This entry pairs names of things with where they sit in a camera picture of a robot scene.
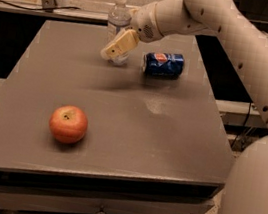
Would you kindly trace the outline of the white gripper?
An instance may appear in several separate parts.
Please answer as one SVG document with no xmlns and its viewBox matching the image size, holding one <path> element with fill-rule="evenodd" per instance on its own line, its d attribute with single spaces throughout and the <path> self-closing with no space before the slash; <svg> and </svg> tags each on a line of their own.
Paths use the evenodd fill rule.
<svg viewBox="0 0 268 214">
<path fill-rule="evenodd" d="M 106 44 L 100 51 L 101 57 L 109 61 L 124 61 L 128 53 L 138 46 L 139 40 L 150 43 L 162 39 L 163 35 L 157 25 L 156 10 L 156 2 L 130 10 L 130 28 L 122 29 Z"/>
</svg>

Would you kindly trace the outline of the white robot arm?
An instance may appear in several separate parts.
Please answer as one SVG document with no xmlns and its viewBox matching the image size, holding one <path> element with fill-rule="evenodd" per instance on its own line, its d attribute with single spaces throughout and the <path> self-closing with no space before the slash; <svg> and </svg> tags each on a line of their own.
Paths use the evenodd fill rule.
<svg viewBox="0 0 268 214">
<path fill-rule="evenodd" d="M 268 128 L 268 38 L 233 0 L 162 0 L 131 11 L 131 22 L 101 51 L 113 60 L 139 42 L 172 34 L 218 38 Z M 268 136 L 246 148 L 230 169 L 217 214 L 268 214 Z"/>
</svg>

